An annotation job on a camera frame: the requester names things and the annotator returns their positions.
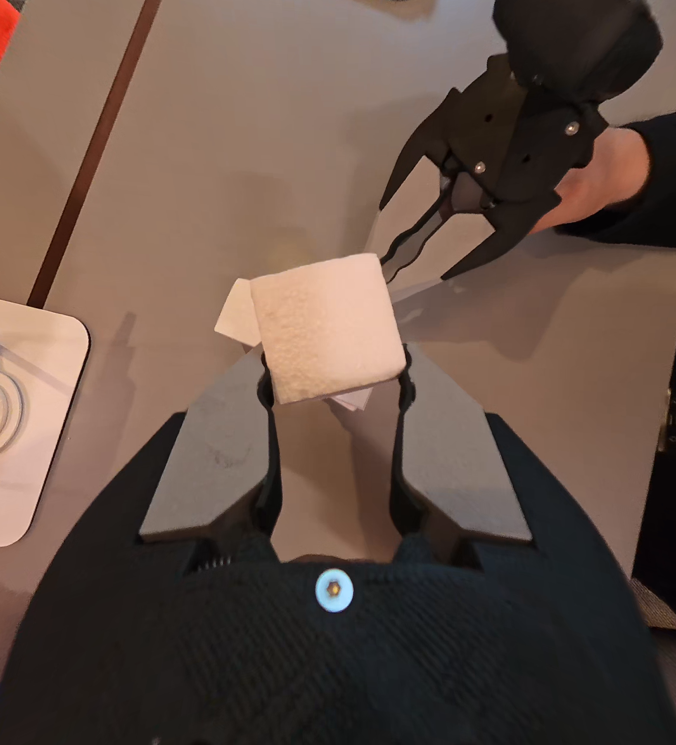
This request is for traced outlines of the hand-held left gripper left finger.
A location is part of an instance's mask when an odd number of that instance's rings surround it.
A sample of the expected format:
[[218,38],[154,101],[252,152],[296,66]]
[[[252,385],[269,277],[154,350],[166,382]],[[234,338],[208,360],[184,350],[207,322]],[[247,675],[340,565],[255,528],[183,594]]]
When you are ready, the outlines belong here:
[[139,536],[270,539],[283,507],[274,404],[263,350],[251,349],[189,406]]

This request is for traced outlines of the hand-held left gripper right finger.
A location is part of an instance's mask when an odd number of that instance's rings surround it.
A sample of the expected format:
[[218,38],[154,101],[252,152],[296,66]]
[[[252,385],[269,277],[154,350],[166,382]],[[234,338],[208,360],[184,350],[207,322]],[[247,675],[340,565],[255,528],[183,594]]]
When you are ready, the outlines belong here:
[[416,343],[404,345],[389,512],[402,537],[462,565],[475,542],[532,545],[484,408]]

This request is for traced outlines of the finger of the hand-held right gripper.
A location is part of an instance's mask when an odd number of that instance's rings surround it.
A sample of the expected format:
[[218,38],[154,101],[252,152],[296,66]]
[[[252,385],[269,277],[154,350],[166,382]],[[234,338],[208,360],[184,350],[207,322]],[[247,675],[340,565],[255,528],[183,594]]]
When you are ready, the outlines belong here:
[[445,208],[443,204],[447,201],[450,194],[450,177],[444,174],[440,175],[439,180],[439,195],[436,201],[412,224],[409,228],[399,232],[397,236],[392,240],[389,248],[383,256],[380,257],[380,263],[388,263],[397,253],[398,247],[405,242],[410,236],[417,233],[426,223],[428,223],[435,215],[439,215]]
[[443,204],[445,210],[435,215],[417,233],[410,236],[399,247],[395,256],[386,263],[386,284],[399,285],[398,276],[405,279],[404,271],[413,264],[421,255],[427,242],[434,234],[444,226],[444,223],[454,215],[452,200]]

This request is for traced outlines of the white hard foam cube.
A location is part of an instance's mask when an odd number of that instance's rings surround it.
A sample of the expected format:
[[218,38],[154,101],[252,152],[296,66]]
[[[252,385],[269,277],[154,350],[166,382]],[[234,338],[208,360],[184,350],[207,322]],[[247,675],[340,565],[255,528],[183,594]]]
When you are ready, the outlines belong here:
[[[243,345],[246,351],[261,344],[258,318],[251,298],[251,282],[247,279],[237,279],[221,309],[215,325],[218,334],[235,340]],[[363,411],[368,404],[372,388],[343,393],[335,396],[322,396],[343,406],[349,411]]]
[[277,402],[369,388],[399,376],[406,353],[380,259],[373,253],[251,280]]

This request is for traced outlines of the person's right forearm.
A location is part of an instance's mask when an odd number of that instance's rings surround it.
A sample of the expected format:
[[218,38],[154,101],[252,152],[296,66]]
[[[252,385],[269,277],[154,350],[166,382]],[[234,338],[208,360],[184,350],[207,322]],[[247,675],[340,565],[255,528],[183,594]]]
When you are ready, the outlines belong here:
[[676,248],[676,112],[633,122],[627,128],[638,133],[648,148],[645,187],[627,207],[606,207],[555,230],[603,244]]

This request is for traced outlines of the person's right hand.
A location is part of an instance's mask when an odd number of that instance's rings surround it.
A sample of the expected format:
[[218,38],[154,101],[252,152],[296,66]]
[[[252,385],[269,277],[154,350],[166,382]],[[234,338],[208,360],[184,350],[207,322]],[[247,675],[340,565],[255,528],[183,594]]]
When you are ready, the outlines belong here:
[[579,222],[632,200],[645,186],[649,172],[650,156],[642,136],[628,128],[606,129],[594,141],[589,164],[569,170],[557,184],[560,202],[530,233]]

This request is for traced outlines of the white wooden document stand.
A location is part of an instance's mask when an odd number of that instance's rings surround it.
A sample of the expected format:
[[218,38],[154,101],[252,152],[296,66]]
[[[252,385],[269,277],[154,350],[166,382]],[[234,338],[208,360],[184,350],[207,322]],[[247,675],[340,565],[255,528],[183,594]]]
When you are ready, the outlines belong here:
[[33,522],[90,343],[76,318],[0,300],[0,547]]

